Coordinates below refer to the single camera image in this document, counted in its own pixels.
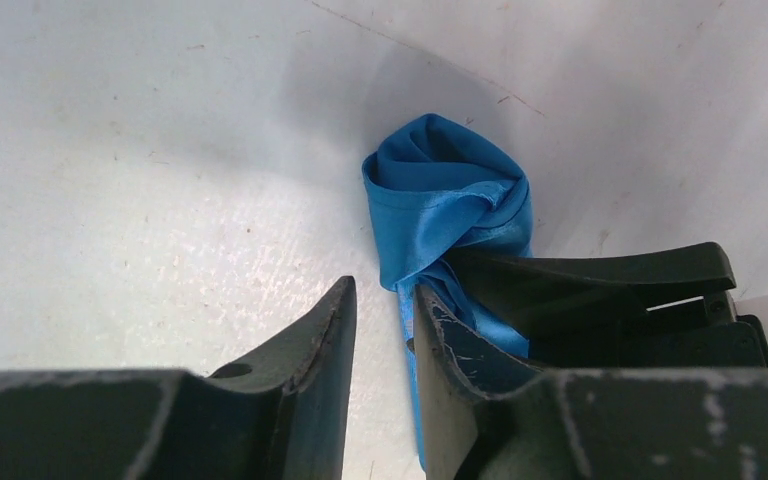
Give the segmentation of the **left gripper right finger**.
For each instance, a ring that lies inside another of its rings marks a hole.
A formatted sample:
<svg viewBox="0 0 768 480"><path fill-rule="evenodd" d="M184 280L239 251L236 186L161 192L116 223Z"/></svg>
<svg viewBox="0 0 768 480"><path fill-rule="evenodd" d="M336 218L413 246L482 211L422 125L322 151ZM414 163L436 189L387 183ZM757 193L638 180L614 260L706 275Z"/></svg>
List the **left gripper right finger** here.
<svg viewBox="0 0 768 480"><path fill-rule="evenodd" d="M414 305L430 479L768 479L768 369L535 368Z"/></svg>

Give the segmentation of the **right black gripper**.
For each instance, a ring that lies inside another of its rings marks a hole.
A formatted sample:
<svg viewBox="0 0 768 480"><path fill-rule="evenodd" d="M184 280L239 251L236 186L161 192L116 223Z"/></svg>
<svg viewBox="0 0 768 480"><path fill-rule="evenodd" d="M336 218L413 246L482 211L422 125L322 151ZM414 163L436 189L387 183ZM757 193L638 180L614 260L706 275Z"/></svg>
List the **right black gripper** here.
<svg viewBox="0 0 768 480"><path fill-rule="evenodd" d="M466 294L515 330L564 332L531 339L531 361L559 368L768 368L763 326L755 315L739 315L724 292L736 280L715 242L605 258L460 248L446 260Z"/></svg>

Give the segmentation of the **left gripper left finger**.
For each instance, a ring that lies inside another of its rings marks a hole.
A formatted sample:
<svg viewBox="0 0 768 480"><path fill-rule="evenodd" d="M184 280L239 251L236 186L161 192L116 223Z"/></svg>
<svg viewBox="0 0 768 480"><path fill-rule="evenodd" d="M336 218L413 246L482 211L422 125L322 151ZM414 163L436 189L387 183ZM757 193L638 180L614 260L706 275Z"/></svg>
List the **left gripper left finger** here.
<svg viewBox="0 0 768 480"><path fill-rule="evenodd" d="M338 479L355 281L208 376L0 371L0 479Z"/></svg>

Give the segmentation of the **blue cloth napkin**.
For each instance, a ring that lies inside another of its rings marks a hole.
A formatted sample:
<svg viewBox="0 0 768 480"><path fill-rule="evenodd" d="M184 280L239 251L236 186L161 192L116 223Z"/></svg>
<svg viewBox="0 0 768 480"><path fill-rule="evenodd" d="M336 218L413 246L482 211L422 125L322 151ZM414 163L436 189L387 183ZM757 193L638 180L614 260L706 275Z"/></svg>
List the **blue cloth napkin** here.
<svg viewBox="0 0 768 480"><path fill-rule="evenodd" d="M523 169L478 133L428 113L382 141L362 164L382 287L396 294L405 341L414 337L414 290L423 283L470 328L507 353L529 342L468 298L444 255L471 247L533 254L533 208Z"/></svg>

